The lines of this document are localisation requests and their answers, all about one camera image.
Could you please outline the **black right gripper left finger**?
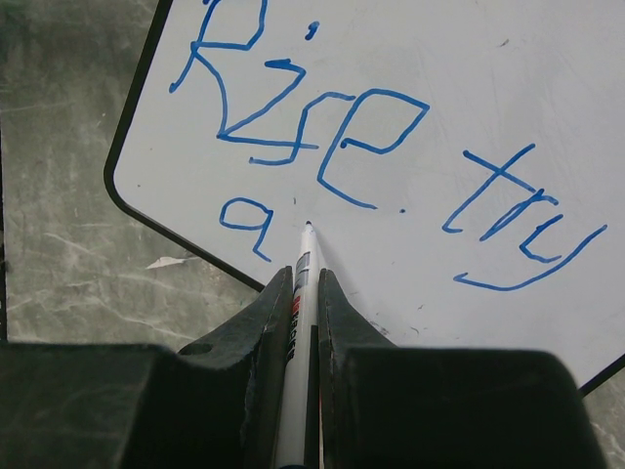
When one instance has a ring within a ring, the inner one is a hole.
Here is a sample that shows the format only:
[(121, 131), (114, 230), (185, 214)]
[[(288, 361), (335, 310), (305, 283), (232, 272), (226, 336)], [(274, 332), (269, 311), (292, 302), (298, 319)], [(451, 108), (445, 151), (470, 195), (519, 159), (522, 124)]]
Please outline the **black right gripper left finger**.
[(151, 344), (5, 344), (5, 468), (267, 468), (293, 274), (179, 352)]

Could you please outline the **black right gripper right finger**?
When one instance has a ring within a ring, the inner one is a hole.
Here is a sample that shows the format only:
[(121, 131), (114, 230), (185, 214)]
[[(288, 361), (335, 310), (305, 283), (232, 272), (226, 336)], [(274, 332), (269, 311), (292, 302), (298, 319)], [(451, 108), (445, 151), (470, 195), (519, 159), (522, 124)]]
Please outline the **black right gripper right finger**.
[(318, 281), (328, 468), (603, 468), (582, 397), (555, 356), (394, 345)]

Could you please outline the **white whiteboard marker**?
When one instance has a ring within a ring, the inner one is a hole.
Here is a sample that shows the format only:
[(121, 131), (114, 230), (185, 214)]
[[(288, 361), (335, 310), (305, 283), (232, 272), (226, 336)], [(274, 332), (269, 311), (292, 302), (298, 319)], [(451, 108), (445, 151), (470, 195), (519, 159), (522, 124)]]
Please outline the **white whiteboard marker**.
[(319, 466), (318, 280), (316, 232), (306, 222), (295, 266), (291, 322), (275, 447), (276, 468)]

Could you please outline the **small black-framed whiteboard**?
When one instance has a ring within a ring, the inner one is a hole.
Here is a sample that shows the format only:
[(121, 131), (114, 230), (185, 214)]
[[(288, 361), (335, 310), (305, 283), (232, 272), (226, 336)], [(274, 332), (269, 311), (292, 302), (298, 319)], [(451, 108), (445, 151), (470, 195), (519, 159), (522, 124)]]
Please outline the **small black-framed whiteboard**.
[(620, 1), (162, 1), (104, 183), (256, 288), (311, 223), (398, 345), (624, 366)]

